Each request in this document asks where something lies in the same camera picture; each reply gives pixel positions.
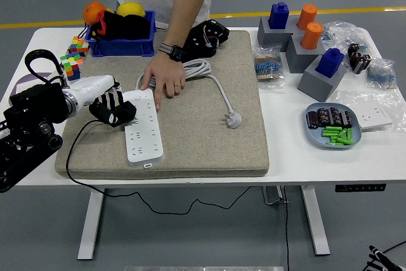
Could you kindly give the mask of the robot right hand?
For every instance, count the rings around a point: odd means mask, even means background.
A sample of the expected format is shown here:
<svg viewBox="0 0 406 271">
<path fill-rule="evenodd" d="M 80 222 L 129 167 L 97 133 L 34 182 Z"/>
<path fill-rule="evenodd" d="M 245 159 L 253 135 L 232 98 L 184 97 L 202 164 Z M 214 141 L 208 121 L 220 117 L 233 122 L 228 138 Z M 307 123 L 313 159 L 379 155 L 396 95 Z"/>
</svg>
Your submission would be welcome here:
<svg viewBox="0 0 406 271">
<path fill-rule="evenodd" d="M 369 255 L 371 261 L 367 262 L 367 267 L 374 270 L 387 270 L 387 271 L 402 271 L 405 267 L 393 263 L 383 252 L 376 247 L 370 245 L 369 249 L 371 254 Z"/>
</svg>

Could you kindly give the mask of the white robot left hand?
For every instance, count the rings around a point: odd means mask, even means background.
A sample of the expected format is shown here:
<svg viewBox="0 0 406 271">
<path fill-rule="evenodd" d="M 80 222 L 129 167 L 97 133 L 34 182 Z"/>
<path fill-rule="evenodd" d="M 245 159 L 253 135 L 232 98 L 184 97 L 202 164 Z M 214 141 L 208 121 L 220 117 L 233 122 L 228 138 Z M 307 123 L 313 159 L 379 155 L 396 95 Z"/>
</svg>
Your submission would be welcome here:
<svg viewBox="0 0 406 271">
<path fill-rule="evenodd" d="M 111 75 L 84 77 L 63 90 L 69 117 L 76 116 L 84 106 L 101 122 L 116 127 L 124 121 L 114 111 L 116 93 L 119 105 L 124 104 L 121 85 Z"/>
</svg>

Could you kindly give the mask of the person's left hand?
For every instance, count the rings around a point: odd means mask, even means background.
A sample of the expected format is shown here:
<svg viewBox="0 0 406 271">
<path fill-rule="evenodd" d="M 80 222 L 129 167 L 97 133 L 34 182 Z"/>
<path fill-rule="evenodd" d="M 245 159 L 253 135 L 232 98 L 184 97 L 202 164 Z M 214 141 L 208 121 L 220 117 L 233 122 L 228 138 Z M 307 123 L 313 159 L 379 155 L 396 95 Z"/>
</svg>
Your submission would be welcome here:
<svg viewBox="0 0 406 271">
<path fill-rule="evenodd" d="M 185 68 L 181 62 L 170 59 L 167 53 L 158 51 L 144 70 L 141 90 L 148 88 L 155 78 L 155 108 L 160 110 L 162 97 L 173 98 L 185 87 Z"/>
</svg>

